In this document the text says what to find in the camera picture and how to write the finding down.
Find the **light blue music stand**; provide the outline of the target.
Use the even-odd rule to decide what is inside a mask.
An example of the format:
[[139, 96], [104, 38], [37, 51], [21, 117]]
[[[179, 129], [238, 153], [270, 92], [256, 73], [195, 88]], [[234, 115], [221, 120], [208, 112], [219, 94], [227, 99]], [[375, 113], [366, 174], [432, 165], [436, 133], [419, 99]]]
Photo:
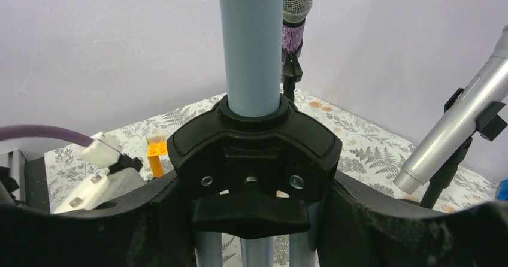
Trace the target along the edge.
[[283, 94], [283, 0], [220, 0], [226, 95], [167, 141], [190, 201], [199, 266], [222, 266], [222, 237], [239, 237], [244, 266], [272, 266], [289, 236], [289, 265], [314, 266], [321, 202], [341, 141]]

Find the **silver microphone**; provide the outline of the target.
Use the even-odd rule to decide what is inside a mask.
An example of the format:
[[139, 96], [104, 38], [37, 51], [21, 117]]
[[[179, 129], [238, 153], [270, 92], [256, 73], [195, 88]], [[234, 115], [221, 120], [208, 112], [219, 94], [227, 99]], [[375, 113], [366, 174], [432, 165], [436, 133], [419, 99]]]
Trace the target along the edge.
[[475, 132], [480, 132], [491, 119], [482, 119], [491, 104], [503, 107], [507, 96], [507, 27], [502, 30], [492, 55], [457, 96], [448, 101], [449, 108], [403, 163], [394, 184], [412, 194], [428, 182], [454, 152]]

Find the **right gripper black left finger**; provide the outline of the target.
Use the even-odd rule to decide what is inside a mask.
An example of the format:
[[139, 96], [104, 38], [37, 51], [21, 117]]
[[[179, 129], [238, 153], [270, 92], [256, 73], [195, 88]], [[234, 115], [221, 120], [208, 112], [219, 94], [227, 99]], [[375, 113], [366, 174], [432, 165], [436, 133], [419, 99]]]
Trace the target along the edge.
[[166, 174], [94, 210], [1, 205], [2, 266], [194, 266], [189, 210]]

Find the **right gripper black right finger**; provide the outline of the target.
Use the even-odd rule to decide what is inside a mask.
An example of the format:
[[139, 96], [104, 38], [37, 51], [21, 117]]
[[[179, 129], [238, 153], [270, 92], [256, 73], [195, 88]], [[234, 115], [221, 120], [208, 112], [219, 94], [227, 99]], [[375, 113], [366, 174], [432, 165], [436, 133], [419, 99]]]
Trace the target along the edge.
[[338, 172], [317, 239], [320, 266], [506, 266], [507, 203], [455, 213], [387, 196]]

